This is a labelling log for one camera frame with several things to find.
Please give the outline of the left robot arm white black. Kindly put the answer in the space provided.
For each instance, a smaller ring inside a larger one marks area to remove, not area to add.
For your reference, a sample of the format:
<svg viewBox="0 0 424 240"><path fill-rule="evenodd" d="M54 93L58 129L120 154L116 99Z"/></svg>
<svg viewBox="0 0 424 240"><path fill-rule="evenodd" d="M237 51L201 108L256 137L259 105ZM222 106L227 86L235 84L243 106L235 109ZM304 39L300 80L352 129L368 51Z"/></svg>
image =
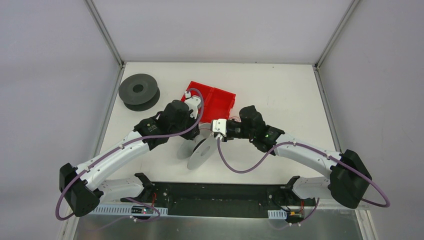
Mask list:
<svg viewBox="0 0 424 240"><path fill-rule="evenodd" d="M163 111L141 120L108 150L77 166L63 165L59 170L56 218L64 221L72 216L85 216L102 202L125 198L149 201L153 184L144 173L121 179L109 177L135 158L166 144L170 138L193 140L200 134L203 111L204 101L199 96L173 100Z"/></svg>

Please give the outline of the white translucent cable spool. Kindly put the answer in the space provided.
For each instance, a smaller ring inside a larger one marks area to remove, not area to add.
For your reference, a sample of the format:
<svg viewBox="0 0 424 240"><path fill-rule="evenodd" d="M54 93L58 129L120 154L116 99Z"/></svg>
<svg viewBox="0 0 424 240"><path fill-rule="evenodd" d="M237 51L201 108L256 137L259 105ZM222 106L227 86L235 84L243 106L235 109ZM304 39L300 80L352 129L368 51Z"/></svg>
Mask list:
<svg viewBox="0 0 424 240"><path fill-rule="evenodd" d="M194 140L185 140L176 152L177 159L187 160L186 167L189 170L199 168L218 149L217 140L211 132L211 124L202 123L199 130L200 133Z"/></svg>

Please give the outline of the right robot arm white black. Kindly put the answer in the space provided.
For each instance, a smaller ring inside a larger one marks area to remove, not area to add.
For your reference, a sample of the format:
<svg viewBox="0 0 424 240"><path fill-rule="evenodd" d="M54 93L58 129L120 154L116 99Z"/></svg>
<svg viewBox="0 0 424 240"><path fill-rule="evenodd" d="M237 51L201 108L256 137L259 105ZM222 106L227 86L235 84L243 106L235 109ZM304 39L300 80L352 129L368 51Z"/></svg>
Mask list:
<svg viewBox="0 0 424 240"><path fill-rule="evenodd" d="M266 124L253 105L242 108L239 117L240 121L228 119L216 123L225 140L247 139L261 152L293 160L321 174L312 178L292 177L283 192L288 204L323 198L355 209L363 200L372 177L355 151L347 149L340 153L309 145Z"/></svg>

